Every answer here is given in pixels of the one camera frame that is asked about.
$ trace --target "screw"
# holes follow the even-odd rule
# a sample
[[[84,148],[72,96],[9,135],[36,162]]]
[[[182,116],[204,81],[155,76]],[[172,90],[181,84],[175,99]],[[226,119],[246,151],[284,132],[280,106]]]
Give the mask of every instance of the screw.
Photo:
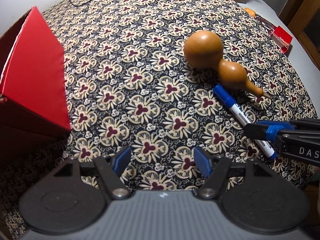
[[[212,188],[202,188],[199,191],[199,195],[202,198],[212,198],[215,194],[216,192]]]
[[[112,194],[116,199],[122,199],[129,195],[129,190],[126,188],[116,188],[112,191]]]

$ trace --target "cardboard box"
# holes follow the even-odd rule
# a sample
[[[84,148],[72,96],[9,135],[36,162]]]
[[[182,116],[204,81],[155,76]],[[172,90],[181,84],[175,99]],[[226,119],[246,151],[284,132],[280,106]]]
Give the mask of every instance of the cardboard box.
[[[36,7],[0,38],[0,166],[70,132],[63,47]]]

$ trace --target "patterned fabric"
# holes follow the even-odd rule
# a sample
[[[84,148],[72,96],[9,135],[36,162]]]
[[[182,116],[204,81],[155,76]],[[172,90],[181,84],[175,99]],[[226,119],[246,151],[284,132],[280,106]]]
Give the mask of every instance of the patterned fabric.
[[[132,162],[121,177],[130,189],[197,189],[204,178],[193,160],[196,145],[235,162],[259,158],[297,187],[313,176],[313,166],[291,159],[267,163],[212,94],[216,73],[184,60],[188,36],[212,30],[224,42],[224,58],[243,65],[272,96],[232,92],[253,122],[316,118],[288,59],[233,0],[95,0],[80,8],[64,0],[44,18],[65,49],[72,132],[67,142],[2,171],[1,207],[14,238],[25,231],[17,208],[22,192],[72,155],[86,162],[131,146]],[[96,186],[94,178],[83,179]],[[241,180],[231,178],[228,188]]]

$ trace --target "small red box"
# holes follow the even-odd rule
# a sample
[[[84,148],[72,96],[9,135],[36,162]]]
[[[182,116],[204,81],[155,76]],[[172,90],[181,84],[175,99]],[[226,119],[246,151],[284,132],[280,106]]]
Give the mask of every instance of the small red box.
[[[0,38],[0,165],[70,132],[63,47],[36,7]]]

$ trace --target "gray gripper base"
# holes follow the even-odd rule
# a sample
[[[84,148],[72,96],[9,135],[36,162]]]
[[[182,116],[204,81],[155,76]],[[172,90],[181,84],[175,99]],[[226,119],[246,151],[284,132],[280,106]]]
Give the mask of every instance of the gray gripper base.
[[[138,190],[127,200],[113,201],[87,228],[48,236],[28,231],[21,240],[299,240],[311,239],[300,229],[280,235],[258,235],[231,223],[215,201],[191,191]]]

